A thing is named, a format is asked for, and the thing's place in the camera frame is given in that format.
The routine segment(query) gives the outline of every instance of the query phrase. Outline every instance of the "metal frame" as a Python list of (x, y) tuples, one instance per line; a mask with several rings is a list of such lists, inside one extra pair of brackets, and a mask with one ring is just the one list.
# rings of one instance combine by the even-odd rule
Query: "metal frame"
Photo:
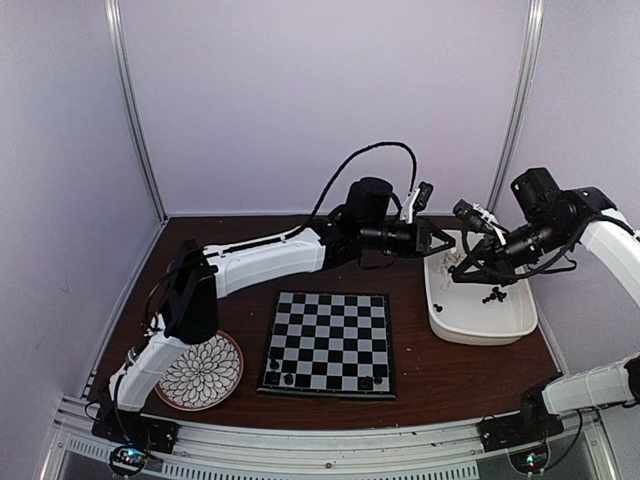
[(504, 139), (504, 144), (502, 145), (502, 153), (500, 154), (498, 169), (493, 181), (489, 200), (487, 201), (487, 209), (490, 212), (495, 212), (495, 209), (498, 206), (498, 201), (504, 191), (509, 167), (513, 161), (516, 145), (518, 143), (518, 136), (520, 135), (522, 120), (524, 118), (524, 110), (531, 90), (531, 83), (533, 81), (536, 63), (538, 61), (543, 15), (544, 0), (530, 0), (529, 21), (522, 48), (522, 61), (520, 63), (518, 85), (513, 99), (511, 116), (507, 127), (507, 135)]
[(122, 94), (124, 96), (125, 107), (127, 110), (127, 120), (131, 131), (131, 137), (133, 138), (138, 161), (140, 162), (145, 184), (147, 185), (147, 190), (149, 191), (151, 200), (153, 201), (158, 221), (162, 223), (166, 221), (168, 217), (164, 204), (162, 203), (158, 182), (156, 181), (151, 161), (149, 160), (149, 151), (144, 139), (142, 122), (140, 120), (140, 114), (138, 112), (138, 106), (133, 92), (131, 70), (129, 69), (129, 60), (124, 40), (124, 30), (122, 28), (122, 19), (120, 17), (120, 1), (105, 0), (105, 8), (109, 33), (111, 35), (111, 43), (118, 63), (120, 84), (122, 86)]
[[(58, 479), (67, 452), (106, 462), (108, 452), (116, 446), (91, 436), (92, 421), (85, 416), (85, 404), (76, 398), (62, 399), (48, 436), (43, 455), (46, 461), (37, 477), (40, 480)], [(89, 408), (89, 413), (95, 415), (95, 407)], [(479, 420), (327, 431), (261, 430), (178, 421), (180, 430), (173, 454), (157, 454), (163, 464), (150, 464), (145, 472), (161, 478), (201, 480), (415, 480), (447, 478), (448, 471), (448, 478), (473, 480), (479, 478), (479, 460), (508, 453), (484, 453), (476, 430)], [(600, 416), (587, 412), (584, 420), (583, 454), (590, 455), (599, 479), (617, 480), (619, 474)], [(575, 435), (577, 416), (566, 417), (564, 424), (565, 432), (556, 438)]]

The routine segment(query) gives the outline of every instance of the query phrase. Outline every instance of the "vent grille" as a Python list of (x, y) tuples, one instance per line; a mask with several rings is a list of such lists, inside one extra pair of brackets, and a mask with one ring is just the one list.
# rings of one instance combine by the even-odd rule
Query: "vent grille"
[[(90, 457), (100, 462), (109, 460), (109, 447), (91, 439), (71, 436), (67, 443), (67, 450)], [(180, 465), (174, 459), (165, 461), (161, 472), (145, 470), (149, 475), (171, 480), (326, 480), (329, 475), (305, 474), (305, 475), (261, 475), (251, 473), (239, 473), (229, 470), (211, 467), (196, 467), (193, 465)], [(341, 475), (340, 480), (479, 480), (476, 462), (464, 462), (444, 467), (425, 468), (410, 473), (396, 475)]]
[[(291, 476), (254, 476), (247, 474), (220, 473), (213, 469), (183, 467), (165, 463), (162, 474), (164, 478), (172, 480), (294, 480), (294, 479), (317, 479), (323, 478), (318, 475)], [(350, 480), (478, 480), (478, 468), (475, 462), (466, 462), (454, 466), (429, 468), (424, 473), (413, 473), (395, 476), (359, 477), (353, 475), (341, 476), (342, 479)]]
[(107, 461), (109, 459), (109, 451), (106, 448), (83, 438), (71, 437), (67, 444), (67, 450), (96, 460)]

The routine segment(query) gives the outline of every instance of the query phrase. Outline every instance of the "wire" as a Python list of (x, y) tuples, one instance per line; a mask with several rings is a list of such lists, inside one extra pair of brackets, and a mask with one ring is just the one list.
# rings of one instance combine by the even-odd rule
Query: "wire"
[(311, 222), (313, 222), (313, 220), (316, 218), (316, 215), (318, 214), (318, 210), (320, 210), (320, 207), (322, 206), (322, 203), (324, 202), (324, 199), (327, 196), (327, 193), (329, 193), (329, 189), (331, 189), (331, 186), (334, 184), (334, 182), (340, 176), (342, 171), (347, 167), (347, 165), (349, 165), (349, 163), (351, 163), (353, 159), (355, 159), (359, 155), (362, 155), (363, 153), (369, 152), (371, 150), (374, 150), (380, 147), (399, 147), (407, 151), (407, 153), (409, 154), (409, 157), (411, 157), (411, 164), (412, 164), (411, 181), (409, 183), (409, 193), (411, 193), (411, 191), (413, 190), (413, 185), (415, 184), (415, 181), (416, 181), (416, 174), (418, 170), (418, 161), (416, 160), (416, 156), (413, 153), (413, 150), (411, 150), (406, 144), (402, 142), (377, 142), (372, 145), (368, 145), (364, 148), (361, 148), (360, 150), (353, 152), (351, 155), (349, 155), (349, 157), (347, 157), (347, 159), (344, 162), (342, 162), (342, 164), (338, 167), (338, 169), (335, 171), (333, 176), (329, 179), (329, 181), (325, 185), (324, 189), (322, 190), (322, 193), (320, 194), (320, 197), (318, 198), (318, 201), (316, 202), (315, 207), (313, 207), (313, 210), (311, 211), (311, 213), (309, 214), (305, 222), (302, 225), (300, 225), (298, 228), (293, 230), (292, 232), (285, 235), (285, 238), (289, 240), (295, 237), (296, 235), (299, 235), (300, 233), (302, 233), (305, 228), (311, 225)]
[(469, 235), (469, 226), (467, 222), (464, 222), (462, 224), (462, 247), (464, 249), (465, 254), (469, 258), (469, 261), (471, 261), (471, 264), (481, 272), (486, 273), (487, 275), (495, 277), (499, 280), (517, 282), (519, 280), (524, 280), (526, 278), (533, 277), (538, 273), (543, 273), (545, 270), (547, 270), (549, 267), (555, 264), (558, 260), (564, 257), (566, 253), (569, 250), (571, 250), (576, 243), (578, 243), (578, 241), (580, 240), (580, 237), (582, 237), (582, 234), (584, 233), (585, 229), (589, 226), (589, 224), (594, 221), (613, 223), (614, 225), (617, 225), (618, 227), (625, 230), (630, 235), (635, 236), (635, 232), (633, 231), (633, 229), (629, 227), (629, 225), (627, 225), (626, 223), (622, 222), (621, 220), (612, 218), (608, 215), (602, 215), (600, 213), (591, 215), (585, 218), (585, 220), (571, 234), (567, 243), (563, 245), (560, 248), (560, 250), (558, 250), (558, 252), (551, 259), (549, 259), (547, 262), (543, 263), (539, 267), (533, 268), (525, 273), (504, 273), (504, 272), (500, 272), (498, 270), (489, 268), (485, 265), (482, 265), (471, 253), (471, 248), (469, 247), (469, 240), (467, 238)]
[(116, 420), (118, 422), (118, 425), (120, 425), (120, 428), (122, 429), (122, 434), (124, 435), (125, 440), (129, 444), (131, 444), (131, 437), (129, 437), (129, 434), (127, 433), (127, 429), (124, 428), (124, 424), (120, 419), (120, 413), (118, 413), (118, 390), (120, 389), (120, 382), (122, 382), (123, 378), (124, 378), (124, 373), (122, 373), (116, 380), (116, 387), (113, 392), (113, 411), (116, 415)]
[(580, 410), (576, 410), (576, 413), (578, 414), (578, 418), (580, 419), (580, 423), (578, 424), (578, 430), (576, 432), (576, 436), (573, 437), (573, 440), (571, 441), (571, 443), (569, 444), (567, 449), (562, 453), (562, 455), (560, 455), (560, 457), (552, 465), (550, 465), (548, 467), (545, 467), (543, 469), (543, 473), (547, 473), (552, 468), (557, 467), (558, 464), (560, 462), (562, 462), (567, 457), (567, 455), (569, 455), (569, 453), (571, 452), (573, 447), (576, 445), (576, 443), (578, 443), (578, 439), (580, 438), (580, 434), (582, 433), (582, 427), (584, 425), (584, 419), (582, 418), (582, 413), (580, 412)]
[[(349, 157), (347, 157), (347, 159), (342, 162), (342, 164), (338, 167), (338, 169), (336, 170), (336, 172), (333, 174), (333, 176), (329, 179), (329, 181), (327, 182), (327, 184), (325, 185), (324, 189), (322, 190), (322, 193), (320, 194), (320, 197), (318, 198), (318, 201), (316, 202), (315, 207), (313, 207), (313, 210), (311, 211), (311, 213), (309, 214), (309, 216), (307, 217), (307, 219), (304, 221), (304, 223), (300, 226), (298, 226), (295, 230), (289, 232), (288, 234), (286, 234), (284, 236), (285, 240), (290, 240), (293, 237), (295, 237), (296, 235), (299, 235), (300, 233), (302, 233), (306, 228), (308, 228), (311, 223), (313, 222), (313, 220), (315, 219), (318, 210), (320, 210), (320, 207), (322, 206), (322, 203), (324, 202), (325, 197), (327, 196), (327, 193), (329, 192), (329, 189), (331, 188), (331, 186), (334, 184), (334, 182), (337, 180), (337, 178), (340, 176), (340, 174), (342, 173), (342, 171), (347, 167), (347, 165), (349, 165), (349, 163), (351, 163), (351, 161), (353, 159), (355, 159), (357, 156), (362, 155), (363, 153), (369, 152), (371, 150), (374, 150), (376, 148), (380, 148), (380, 147), (399, 147), (402, 148), (404, 150), (407, 151), (407, 153), (409, 154), (409, 157), (411, 158), (411, 181), (409, 183), (409, 193), (411, 193), (411, 191), (413, 190), (413, 186), (415, 184), (416, 181), (416, 175), (417, 175), (417, 170), (418, 170), (418, 161), (416, 160), (416, 156), (413, 153), (413, 150), (411, 150), (411, 148), (409, 148), (409, 146), (407, 146), (405, 143), (403, 142), (395, 142), (395, 141), (384, 141), (384, 142), (377, 142), (371, 145), (368, 145), (364, 148), (361, 148), (360, 150), (357, 150), (355, 152), (353, 152), (351, 155), (349, 155)], [(397, 200), (397, 196), (395, 197), (395, 199), (392, 197), (392, 199), (394, 200), (394, 203), (396, 203), (396, 206), (398, 206), (398, 210), (400, 210), (402, 207), (400, 206), (400, 201)], [(281, 238), (280, 237), (275, 237), (272, 239), (272, 243), (277, 243), (280, 242)], [(240, 250), (245, 250), (248, 248), (252, 248), (254, 246), (257, 246), (258, 244), (263, 245), (264, 240), (258, 241), (258, 242), (248, 242), (246, 244), (242, 244), (242, 245), (238, 245), (236, 247), (232, 247), (233, 250), (231, 249), (227, 249), (227, 250), (223, 250), (222, 252), (214, 252), (214, 253), (210, 253), (207, 255), (204, 255), (204, 258), (211, 258), (211, 257), (217, 257), (220, 255), (224, 255), (225, 253), (231, 253), (231, 251), (240, 251)], [(196, 265), (198, 263), (200, 263), (202, 261), (202, 257), (196, 258), (190, 262), (186, 262), (183, 263), (182, 265), (180, 265), (179, 267), (176, 267), (174, 269), (172, 269), (171, 271), (167, 272), (166, 274), (164, 274), (160, 280), (158, 280), (156, 282), (156, 284), (153, 286), (153, 288), (151, 289), (151, 292), (149, 293), (149, 296), (147, 297), (147, 301), (145, 304), (145, 308), (143, 311), (143, 317), (142, 317), (142, 331), (146, 332), (148, 329), (151, 329), (152, 331), (158, 331), (158, 329), (156, 327), (154, 327), (153, 325), (150, 324), (150, 319), (149, 319), (149, 309), (151, 307), (151, 301), (153, 300), (153, 297), (155, 296), (156, 292), (158, 291), (158, 289), (162, 286), (162, 284), (167, 281), (169, 278), (171, 278), (173, 275), (175, 275), (176, 273), (178, 273), (179, 271), (181, 271), (184, 268), (190, 267), (192, 265)]]

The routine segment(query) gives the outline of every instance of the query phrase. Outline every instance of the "chessboard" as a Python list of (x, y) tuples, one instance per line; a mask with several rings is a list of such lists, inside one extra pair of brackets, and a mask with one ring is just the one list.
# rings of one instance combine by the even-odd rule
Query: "chessboard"
[(395, 399), (386, 295), (279, 292), (258, 391)]

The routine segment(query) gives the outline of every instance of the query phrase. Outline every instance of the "floral pattern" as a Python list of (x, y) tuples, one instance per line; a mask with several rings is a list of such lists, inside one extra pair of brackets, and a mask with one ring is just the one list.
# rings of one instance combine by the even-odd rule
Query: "floral pattern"
[(220, 403), (242, 374), (242, 353), (228, 335), (194, 345), (169, 367), (156, 390), (172, 407), (203, 410)]

